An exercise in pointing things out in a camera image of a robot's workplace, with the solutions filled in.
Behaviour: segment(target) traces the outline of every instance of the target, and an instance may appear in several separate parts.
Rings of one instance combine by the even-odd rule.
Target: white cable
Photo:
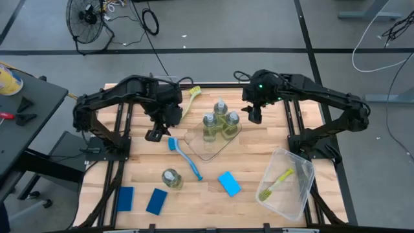
[[[367,27],[367,29],[365,29],[365,32],[362,34],[362,37],[361,37],[361,39],[360,39],[360,41],[358,42],[358,44],[356,45],[356,47],[355,47],[355,49],[354,49],[354,51],[352,51],[352,65],[354,66],[354,68],[357,70],[357,71],[359,71],[359,72],[375,72],[375,71],[380,71],[380,70],[382,70],[382,69],[387,69],[387,68],[390,68],[390,67],[394,67],[394,66],[396,66],[396,65],[400,65],[401,63],[404,63],[406,60],[408,60],[408,59],[410,59],[412,56],[410,56],[409,58],[407,58],[407,59],[405,59],[405,60],[402,60],[402,61],[400,61],[400,62],[398,62],[398,63],[396,63],[396,64],[393,64],[393,65],[388,65],[388,66],[385,66],[385,67],[381,67],[381,68],[377,68],[377,69],[373,69],[373,70],[361,70],[361,69],[359,69],[358,67],[356,67],[356,65],[355,65],[355,61],[354,61],[354,55],[355,55],[355,51],[356,51],[356,49],[360,46],[360,44],[361,44],[361,42],[362,42],[362,40],[364,39],[364,37],[365,37],[365,34],[367,34],[367,31],[368,31],[368,29],[369,29],[369,27],[374,23],[374,21],[375,21],[375,19],[378,17],[378,15],[381,13],[381,11],[388,5],[388,3],[389,3],[389,1],[381,8],[381,10],[380,11],[378,11],[378,13],[376,13],[376,16],[373,18],[373,20],[368,24],[368,27]]]
[[[107,1],[105,1],[105,3],[106,3],[106,7],[107,7],[107,9],[108,9],[108,11],[110,11],[110,12],[114,12],[115,11],[115,6],[116,5],[121,5],[120,3],[114,3],[114,2],[107,2]]]

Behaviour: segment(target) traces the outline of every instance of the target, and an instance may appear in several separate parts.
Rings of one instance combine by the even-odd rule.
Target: yellow container
[[[11,96],[23,87],[23,80],[13,75],[6,66],[0,64],[0,94]]]

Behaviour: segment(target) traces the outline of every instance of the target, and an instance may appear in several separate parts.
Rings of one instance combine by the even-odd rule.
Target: wooden table
[[[148,228],[150,223],[155,223],[157,228],[262,228],[263,223],[270,223],[271,227],[306,227],[304,217],[301,221],[292,222],[256,202],[255,192],[272,152],[277,148],[288,149],[289,130],[283,102],[263,109],[263,122],[257,125],[248,121],[247,113],[240,111],[242,107],[246,107],[246,102],[241,100],[241,93],[240,88],[202,89],[202,94],[195,99],[193,107],[180,125],[169,129],[171,135],[179,139],[183,152],[197,165],[204,177],[200,182],[188,163],[176,151],[169,150],[168,137],[162,137],[159,143],[144,139],[153,123],[138,104],[134,105],[130,133],[131,155],[125,164],[122,181],[122,186],[135,187],[133,210],[118,213],[116,228]],[[212,112],[219,97],[227,103],[229,111],[239,113],[243,130],[211,162],[205,163],[185,143],[184,134],[201,122],[204,113]],[[190,95],[183,91],[181,106],[186,106],[189,98]],[[306,128],[322,125],[316,102],[304,101],[300,104]],[[117,106],[114,105],[101,109],[98,114],[99,121],[109,129],[114,128],[116,109]],[[296,117],[293,119],[295,131],[299,132]],[[347,221],[332,162],[327,159],[316,159],[312,162],[320,195],[340,219]],[[101,198],[106,167],[107,162],[99,162],[86,174],[74,225],[83,222]],[[172,190],[161,181],[161,174],[167,168],[176,169],[183,176],[182,190]],[[230,171],[241,185],[241,192],[234,197],[229,197],[217,180],[225,171]],[[159,216],[146,212],[154,188],[168,192]],[[112,200],[109,200],[106,225],[109,224],[111,203]],[[309,198],[309,203],[313,219],[316,219],[312,197]]]

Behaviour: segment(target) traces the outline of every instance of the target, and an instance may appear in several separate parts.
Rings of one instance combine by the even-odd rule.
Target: brush handle
[[[197,167],[195,166],[194,162],[186,155],[184,154],[181,150],[178,151],[190,164],[194,174],[197,176],[197,178],[199,179],[199,181],[202,180],[202,176],[200,175],[200,172],[198,171]]]
[[[276,182],[269,188],[270,191],[273,191],[273,189],[280,184],[282,181],[284,181],[290,174],[293,173],[293,169],[289,168],[283,175],[279,176]]]
[[[186,116],[186,114],[188,113],[188,110],[190,110],[191,104],[193,103],[193,100],[195,98],[195,94],[192,94],[190,97],[190,101],[188,102],[187,107],[184,109],[184,112],[182,113],[182,117],[184,118]]]
[[[181,149],[179,147],[179,141],[177,139],[174,140],[174,145],[175,145],[175,150],[177,150],[177,152],[180,153],[180,155],[182,155],[187,160],[187,162],[190,164],[194,174],[197,176],[199,181],[201,181],[202,176],[200,175],[200,172],[198,171],[198,169],[195,166],[194,162],[184,152],[181,151]]]

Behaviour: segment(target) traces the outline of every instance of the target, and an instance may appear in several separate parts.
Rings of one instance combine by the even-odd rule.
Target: glass tray
[[[194,129],[190,129],[184,135],[184,141],[200,157],[203,162],[210,162],[228,143],[240,133],[241,124],[237,124],[237,133],[230,139],[222,136],[221,129],[218,129],[213,142],[206,142],[203,139],[204,124],[201,122]]]

